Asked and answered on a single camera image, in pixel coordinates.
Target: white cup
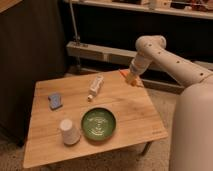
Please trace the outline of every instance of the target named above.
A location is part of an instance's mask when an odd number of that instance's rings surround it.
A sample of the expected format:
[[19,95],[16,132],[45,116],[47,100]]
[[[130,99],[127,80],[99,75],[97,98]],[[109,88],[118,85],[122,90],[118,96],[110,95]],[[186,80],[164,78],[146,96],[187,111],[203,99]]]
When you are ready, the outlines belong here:
[[70,119],[64,119],[60,123],[60,130],[64,144],[72,145],[80,139],[80,131]]

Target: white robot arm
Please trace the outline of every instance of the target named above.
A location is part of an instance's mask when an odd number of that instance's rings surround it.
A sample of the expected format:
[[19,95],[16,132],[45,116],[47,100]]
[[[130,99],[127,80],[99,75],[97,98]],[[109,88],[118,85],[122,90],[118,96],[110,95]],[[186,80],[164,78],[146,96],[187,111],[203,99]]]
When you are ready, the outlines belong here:
[[176,104],[170,151],[170,171],[213,171],[213,72],[165,50],[163,36],[143,36],[126,82],[142,74],[153,61],[187,87]]
[[145,72],[152,61],[184,87],[202,82],[213,74],[206,68],[166,51],[165,47],[166,39],[163,36],[140,37],[136,41],[138,53],[130,65],[131,75],[127,81],[131,82],[136,76]]

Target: wooden table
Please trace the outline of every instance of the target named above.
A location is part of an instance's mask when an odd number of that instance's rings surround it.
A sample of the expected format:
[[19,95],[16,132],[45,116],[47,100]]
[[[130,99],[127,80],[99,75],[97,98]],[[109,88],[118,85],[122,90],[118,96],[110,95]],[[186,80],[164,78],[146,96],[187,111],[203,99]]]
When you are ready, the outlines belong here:
[[[158,112],[145,88],[131,87],[118,71],[100,73],[104,85],[98,96],[87,101],[88,88],[97,74],[41,81],[36,84],[24,168],[51,164],[167,137]],[[61,94],[63,107],[52,111],[48,96]],[[71,119],[80,128],[81,118],[93,107],[113,112],[117,125],[113,136],[102,143],[80,141],[67,147],[62,142],[59,123]]]

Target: green plate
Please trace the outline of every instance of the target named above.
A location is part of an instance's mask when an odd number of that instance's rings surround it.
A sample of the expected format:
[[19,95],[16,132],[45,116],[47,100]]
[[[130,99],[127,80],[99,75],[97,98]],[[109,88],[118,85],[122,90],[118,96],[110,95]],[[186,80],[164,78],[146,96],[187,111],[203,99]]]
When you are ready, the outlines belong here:
[[83,116],[81,127],[88,139],[101,141],[112,135],[116,127],[116,120],[109,110],[93,108]]

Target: speckled floor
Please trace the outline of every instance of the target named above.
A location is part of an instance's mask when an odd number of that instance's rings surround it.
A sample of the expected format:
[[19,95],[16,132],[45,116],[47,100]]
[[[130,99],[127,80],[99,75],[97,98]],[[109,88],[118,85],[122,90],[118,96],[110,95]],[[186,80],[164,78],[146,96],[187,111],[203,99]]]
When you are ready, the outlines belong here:
[[68,160],[55,167],[23,169],[24,147],[0,140],[0,171],[167,171],[174,106],[178,95],[148,89],[150,98],[161,115],[169,137],[155,141],[145,157],[139,154],[144,145],[105,152],[74,160]]

